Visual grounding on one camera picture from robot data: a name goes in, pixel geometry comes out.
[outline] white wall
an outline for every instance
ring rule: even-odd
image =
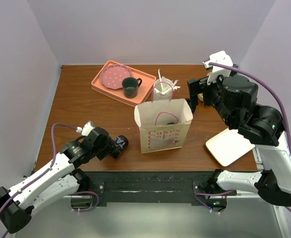
[[[28,0],[60,64],[240,62],[274,0]]]
[[[0,0],[0,186],[34,166],[59,72],[27,1]]]
[[[277,92],[291,128],[291,0],[276,0],[240,68],[259,76]],[[277,105],[265,90],[260,91],[258,102]],[[291,214],[285,214],[291,229]]]

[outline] white paper bag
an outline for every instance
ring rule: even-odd
[[[135,107],[141,153],[181,148],[193,114],[185,99],[145,102]]]

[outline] pink bag handle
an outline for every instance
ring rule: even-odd
[[[155,84],[155,85],[153,86],[153,89],[152,89],[152,95],[151,95],[151,102],[152,102],[152,103],[153,103],[153,92],[154,92],[154,89],[155,89],[155,87],[156,87],[157,85],[159,85],[160,83],[166,83],[167,85],[169,85],[169,86],[171,87],[171,89],[172,89],[172,94],[171,94],[171,97],[170,97],[170,100],[169,100],[169,101],[171,101],[171,99],[172,99],[172,97],[173,97],[173,87],[172,87],[172,85],[169,84],[168,82],[161,81],[161,82],[158,82],[157,84]]]
[[[179,118],[177,118],[176,115],[174,115],[173,113],[167,112],[167,111],[163,111],[163,112],[160,112],[159,115],[157,115],[157,117],[156,117],[156,119],[155,119],[155,125],[156,125],[156,121],[157,121],[157,119],[159,118],[159,116],[160,116],[162,113],[168,113],[168,114],[174,116],[174,117],[176,118],[176,123],[175,123],[175,124],[177,124],[177,123],[179,122]]]

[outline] table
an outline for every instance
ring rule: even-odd
[[[201,65],[130,65],[146,73],[157,75],[160,68],[162,76],[178,79],[179,90],[175,99],[188,98],[187,80],[202,78],[207,72]],[[186,141],[181,149],[141,154],[139,130],[134,121],[134,107],[128,106],[91,89],[91,81],[102,65],[64,65],[57,86],[44,138],[38,155],[35,170],[48,163],[53,155],[50,130],[56,122],[73,126],[83,126],[91,120],[115,138],[124,135],[129,140],[127,150],[115,160],[110,156],[102,161],[97,158],[80,168],[84,171],[213,171],[227,169],[232,171],[256,170],[252,152],[223,168],[208,152],[205,142],[226,128],[216,110],[197,107]],[[66,127],[56,127],[57,150],[78,137],[78,133]]]

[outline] mug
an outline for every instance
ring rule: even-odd
[[[122,81],[122,89],[127,98],[134,98],[138,94],[138,88],[142,84],[142,79],[128,77]]]

